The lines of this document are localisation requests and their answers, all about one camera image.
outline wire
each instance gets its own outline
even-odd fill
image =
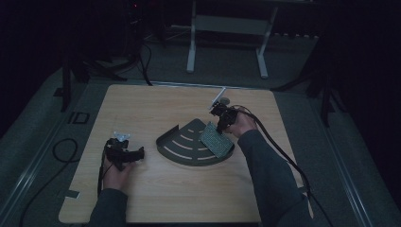
[[[73,154],[70,156],[70,158],[69,158],[68,160],[63,160],[63,159],[61,159],[61,158],[57,155],[57,153],[56,153],[56,147],[57,147],[60,143],[65,142],[65,141],[71,141],[71,142],[74,143],[74,146],[75,146],[74,151],[73,151]],[[44,191],[44,189],[45,189],[51,182],[53,182],[53,180],[56,179],[56,177],[58,177],[58,176],[68,167],[69,164],[72,164],[72,163],[75,163],[75,162],[79,162],[80,159],[73,160],[73,159],[75,158],[75,156],[77,155],[77,152],[78,152],[78,143],[77,143],[76,140],[74,140],[74,139],[72,139],[72,138],[62,139],[62,140],[60,140],[59,142],[57,142],[57,143],[53,146],[53,156],[54,156],[54,158],[56,158],[58,161],[60,161],[60,162],[62,162],[62,163],[65,163],[65,165],[64,165],[52,178],[50,178],[50,180],[47,181],[47,182],[41,187],[41,189],[39,189],[39,191],[32,197],[32,199],[30,199],[30,201],[27,203],[27,205],[26,205],[26,207],[25,207],[23,213],[22,213],[21,216],[20,216],[20,223],[19,223],[19,226],[20,226],[20,227],[23,227],[23,226],[24,226],[24,218],[25,218],[26,212],[27,212],[27,210],[29,209],[29,206],[30,206],[30,205],[35,201],[35,199],[39,196],[39,194],[41,194],[41,192]]]
[[[167,37],[166,41],[172,40],[174,38],[180,37],[180,36],[185,35],[185,34],[189,34],[190,31],[191,31],[191,28],[186,29],[185,31],[182,31],[182,32],[179,32],[179,33],[177,33],[175,35]],[[144,38],[144,40],[147,41],[147,42],[151,42],[151,39],[150,39],[151,37],[153,37],[153,34],[148,35],[146,38]]]
[[[141,69],[138,68],[139,72],[142,73],[142,75],[144,76],[145,82],[149,85],[149,86],[153,86],[153,84],[151,84],[149,78],[148,78],[148,66],[150,63],[150,59],[151,59],[151,49],[150,47],[148,47],[146,44],[144,44],[144,46],[148,49],[149,51],[149,57],[148,57],[148,61],[146,64],[144,64],[144,61],[142,59],[141,54],[139,54],[139,61],[141,62],[141,66],[142,66],[142,71]]]
[[[318,204],[319,208],[321,209],[321,211],[323,212],[324,217],[326,218],[327,222],[329,223],[330,226],[333,226],[333,223],[331,222],[330,218],[328,217],[328,215],[326,214],[326,212],[324,211],[322,205],[318,202],[318,200],[316,199],[315,196],[313,196],[311,189],[310,189],[310,183],[309,183],[309,179],[306,177],[306,175],[304,174],[304,172],[298,167],[298,165],[280,148],[280,146],[271,138],[271,136],[269,135],[268,131],[266,130],[265,126],[262,124],[262,122],[259,120],[259,118],[257,118],[254,114],[251,113],[251,111],[249,111],[246,107],[244,106],[240,106],[240,105],[233,105],[233,107],[242,107],[247,111],[242,111],[236,108],[228,108],[228,107],[220,107],[222,110],[235,110],[239,113],[243,113],[249,117],[251,117],[256,124],[260,127],[260,129],[262,130],[262,132],[266,135],[266,137],[268,138],[268,140],[271,142],[271,144],[286,158],[286,160],[288,161],[289,164],[291,164],[300,174],[301,177],[304,181],[305,187],[306,187],[306,196],[307,198],[313,199],[316,204]]]
[[[112,166],[114,166],[114,163],[112,163],[109,167],[107,167],[106,171],[104,171],[104,173],[103,173],[102,179],[104,179],[104,176],[106,176],[106,173],[109,171],[109,169],[110,169]]]
[[[98,174],[98,177],[97,177],[97,197],[98,198],[100,196],[100,192],[101,192],[102,185],[103,185],[103,177],[104,177],[103,170],[104,170],[104,160],[105,160],[105,158],[106,158],[106,154],[104,153],[104,150],[103,150],[103,153],[101,154],[101,163],[100,163],[100,168],[99,168],[99,174]]]

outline handheld controller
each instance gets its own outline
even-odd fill
[[[234,107],[227,107],[218,101],[212,107],[210,114],[219,116],[216,131],[222,134],[225,129],[235,123],[238,111]]]
[[[104,146],[104,153],[107,159],[112,162],[120,171],[124,169],[124,163],[131,163],[145,158],[144,147],[136,151],[128,151],[128,140],[119,141],[111,138]]]

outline black cable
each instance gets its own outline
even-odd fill
[[[230,111],[235,110],[235,111],[237,111],[237,112],[239,112],[239,113],[243,113],[243,114],[249,116],[250,118],[252,118],[252,119],[256,122],[256,124],[260,127],[260,129],[261,129],[262,132],[266,135],[266,137],[267,137],[268,140],[271,142],[271,144],[272,144],[275,148],[277,148],[277,150],[286,158],[286,160],[288,161],[288,163],[291,164],[291,165],[300,173],[300,175],[301,175],[301,177],[302,177],[302,179],[303,179],[303,181],[304,181],[305,187],[306,187],[306,196],[307,196],[307,198],[308,198],[309,200],[310,200],[310,199],[313,199],[313,200],[316,202],[316,204],[318,204],[319,208],[321,209],[321,211],[322,211],[324,217],[326,218],[327,222],[329,223],[329,225],[330,225],[330,226],[334,226],[333,223],[331,222],[330,218],[328,217],[328,215],[327,215],[326,212],[324,211],[322,205],[318,202],[318,200],[316,199],[316,197],[313,196],[313,194],[312,194],[312,192],[311,192],[311,189],[310,189],[309,179],[306,177],[306,175],[304,174],[304,172],[303,172],[303,171],[298,167],[298,165],[297,165],[297,164],[296,164],[296,163],[280,148],[280,146],[271,138],[271,136],[269,135],[268,131],[266,130],[266,128],[265,128],[265,126],[262,124],[262,122],[259,120],[259,118],[257,118],[254,114],[252,114],[246,107],[243,107],[243,106],[240,106],[240,105],[234,105],[233,107],[235,107],[235,106],[237,106],[237,107],[242,107],[242,108],[244,108],[245,110],[247,110],[247,112],[242,111],[242,110],[239,110],[239,109],[228,108],[228,107],[226,107],[226,108],[222,107],[221,109],[223,109],[223,110],[224,110],[224,109],[225,109],[225,110],[230,110]]]
[[[148,61],[146,64],[144,64],[144,61],[142,59],[141,54],[139,54],[139,61],[141,62],[141,66],[142,66],[142,71],[141,69],[139,69],[139,71],[142,73],[142,75],[144,76],[145,82],[149,85],[149,86],[153,86],[153,84],[151,84],[149,78],[148,78],[148,66],[150,63],[150,59],[151,59],[151,49],[150,47],[148,47],[146,44],[144,44],[144,46],[148,49],[149,51],[149,57],[148,57]]]
[[[100,164],[100,168],[99,168],[99,175],[97,177],[97,197],[99,198],[100,196],[100,192],[103,189],[103,179],[104,176],[106,176],[106,173],[109,171],[109,169],[114,165],[114,163],[112,163],[107,169],[106,171],[104,170],[104,160],[106,158],[106,154],[103,152],[103,154],[101,155],[101,164]]]
[[[61,159],[57,154],[56,154],[56,147],[65,141],[71,141],[74,143],[75,148],[74,148],[74,152],[73,154],[70,156],[70,158],[68,160],[63,160]],[[66,138],[66,139],[62,139],[59,142],[57,142],[54,146],[53,146],[53,156],[60,162],[65,163],[65,165],[52,177],[50,178],[49,181],[47,181],[42,187],[41,189],[39,189],[39,191],[32,197],[32,199],[30,199],[30,201],[27,203],[23,213],[20,216],[20,223],[19,223],[19,227],[23,227],[24,226],[24,217],[26,215],[26,211],[28,210],[29,206],[35,201],[35,199],[39,196],[39,194],[56,178],[58,177],[67,167],[69,164],[75,163],[75,162],[79,162],[80,159],[76,159],[73,160],[75,158],[75,156],[77,155],[78,152],[78,143],[76,140],[72,139],[72,138]]]

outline metal stand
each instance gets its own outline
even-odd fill
[[[278,8],[273,9],[271,17],[268,21],[263,21],[198,15],[196,11],[196,4],[196,0],[194,0],[192,2],[191,45],[189,46],[186,71],[188,73],[194,72],[195,54],[197,49],[195,44],[195,36],[197,30],[263,35],[263,43],[259,48],[256,49],[256,57],[259,64],[260,76],[262,79],[266,79],[268,77],[268,70],[263,54],[268,44],[271,28],[274,23]]]

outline wooden table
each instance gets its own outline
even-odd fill
[[[212,166],[176,164],[156,148],[156,139],[194,118],[218,122],[209,114],[219,88],[112,85],[103,101],[71,182],[76,199],[65,198],[60,221],[85,223],[96,204],[97,174],[105,142],[113,132],[132,135],[129,150],[145,147],[145,160],[131,174],[127,222],[258,222],[253,184],[236,138],[228,160]],[[264,90],[227,89],[230,105],[250,109],[273,139],[292,157],[274,95]],[[294,171],[299,186],[300,175]]]

